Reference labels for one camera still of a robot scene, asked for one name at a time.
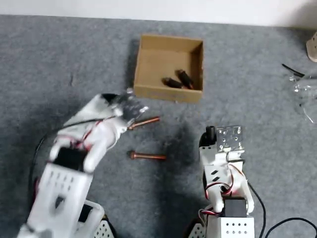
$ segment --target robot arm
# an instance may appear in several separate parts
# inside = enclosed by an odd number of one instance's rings
[[[243,197],[247,203],[247,213],[252,213],[254,201],[247,179],[242,173],[241,154],[242,130],[240,126],[209,126],[200,140],[199,154],[204,171],[206,198],[213,210],[220,213],[224,209],[223,197]]]
[[[199,210],[201,221],[186,237],[254,238],[254,201],[242,172],[244,153],[240,126],[208,126],[199,142],[205,197],[210,205]]]
[[[100,223],[103,208],[86,197],[98,163],[146,110],[131,91],[120,96],[103,94],[67,121],[57,133],[32,210],[18,238],[88,238],[107,233],[107,237],[113,237],[107,229],[109,223]]]

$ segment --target open cardboard box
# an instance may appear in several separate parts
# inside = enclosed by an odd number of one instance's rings
[[[196,103],[203,94],[203,41],[183,37],[142,35],[134,78],[138,97]],[[170,88],[162,79],[177,78],[184,70],[194,82],[194,90]]]

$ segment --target black wire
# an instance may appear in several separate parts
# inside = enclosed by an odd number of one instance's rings
[[[263,234],[264,234],[265,227],[266,227],[266,209],[265,209],[264,203],[263,203],[261,197],[259,196],[259,194],[257,193],[257,191],[252,187],[252,185],[249,182],[248,182],[248,185],[249,185],[250,189],[252,190],[252,192],[257,197],[257,199],[259,200],[259,202],[262,206],[262,209],[263,209],[263,225],[262,225],[261,233],[259,235],[259,238],[262,238]]]
[[[262,230],[261,230],[261,233],[259,235],[259,238],[262,238],[263,237],[263,234],[264,234],[264,231],[265,231],[265,226],[266,226],[266,209],[265,209],[265,205],[264,203],[262,202],[262,199],[260,198],[259,194],[256,192],[256,190],[252,187],[252,185],[248,182],[248,185],[250,187],[250,189],[252,190],[252,192],[255,194],[255,196],[257,197],[257,199],[259,200],[262,208],[263,208],[263,226],[262,226]],[[305,219],[305,218],[301,218],[301,217],[291,217],[291,218],[288,218],[288,219],[285,219],[277,224],[275,224],[273,227],[271,227],[266,235],[265,235],[265,238],[268,238],[269,234],[277,227],[281,226],[282,224],[286,223],[286,222],[289,222],[289,221],[303,221],[303,222],[306,222],[308,224],[310,224],[316,231],[316,236],[315,238],[317,238],[317,227],[314,223],[312,223],[311,221]]]
[[[298,72],[298,71],[296,71],[296,70],[294,70],[294,69],[288,67],[288,66],[285,65],[285,64],[282,64],[282,66],[283,66],[284,68],[288,69],[289,71],[292,71],[295,76],[298,76],[298,77],[300,77],[300,78],[302,78],[302,77],[305,76],[303,73],[300,73],[300,72]]]
[[[268,230],[268,232],[267,232],[266,235],[265,235],[265,238],[268,238],[268,235],[269,235],[275,228],[279,227],[280,225],[282,225],[282,224],[284,224],[284,223],[286,223],[286,222],[295,221],[295,220],[296,220],[296,221],[303,221],[303,222],[306,222],[306,223],[308,223],[309,225],[311,225],[311,226],[315,229],[315,231],[316,231],[316,236],[315,236],[315,238],[317,238],[317,227],[315,226],[315,224],[312,223],[312,222],[310,222],[310,221],[308,221],[307,219],[301,218],[301,217],[291,217],[291,218],[285,219],[285,220],[283,220],[283,221],[277,223],[276,225],[274,225],[272,228],[270,228],[270,229]]]
[[[37,155],[38,155],[38,152],[43,144],[43,142],[50,136],[52,135],[53,133],[56,133],[58,132],[59,130],[62,130],[62,129],[66,129],[66,128],[69,128],[71,126],[75,126],[75,125],[80,125],[80,124],[85,124],[85,123],[90,123],[90,122],[97,122],[97,121],[102,121],[102,120],[107,120],[107,119],[111,119],[113,117],[109,117],[109,118],[100,118],[100,119],[90,119],[90,120],[84,120],[84,121],[80,121],[80,122],[76,122],[76,123],[72,123],[72,124],[68,124],[68,125],[65,125],[65,126],[61,126],[61,127],[57,127],[57,128],[54,128],[52,129],[51,131],[49,131],[48,133],[46,133],[40,140],[40,142],[38,143],[38,145],[35,147],[35,151],[34,151],[34,156],[33,156],[33,160],[31,162],[31,165],[30,165],[30,170],[29,170],[29,178],[28,178],[28,204],[29,204],[29,207],[28,207],[28,212],[27,212],[27,217],[29,216],[29,213],[32,209],[32,198],[33,198],[33,173],[34,173],[34,168],[36,166],[36,159],[37,159]]]
[[[228,163],[236,163],[236,162],[243,162],[243,164],[246,162],[245,159],[239,159],[239,160],[228,160]]]

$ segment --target white wall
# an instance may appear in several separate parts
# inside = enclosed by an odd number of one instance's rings
[[[193,21],[317,29],[317,0],[0,0],[0,14]]]

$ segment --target copper rod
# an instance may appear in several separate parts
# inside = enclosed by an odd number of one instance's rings
[[[130,151],[130,158],[134,159],[155,159],[155,160],[166,160],[165,155],[153,155],[153,154],[143,154],[137,153],[135,151]]]
[[[129,126],[128,130],[133,130],[134,128],[136,128],[138,126],[146,125],[146,124],[149,124],[149,123],[153,123],[153,122],[159,121],[159,119],[160,119],[159,117],[153,117],[153,118],[137,121],[137,122],[133,123],[131,126]]]

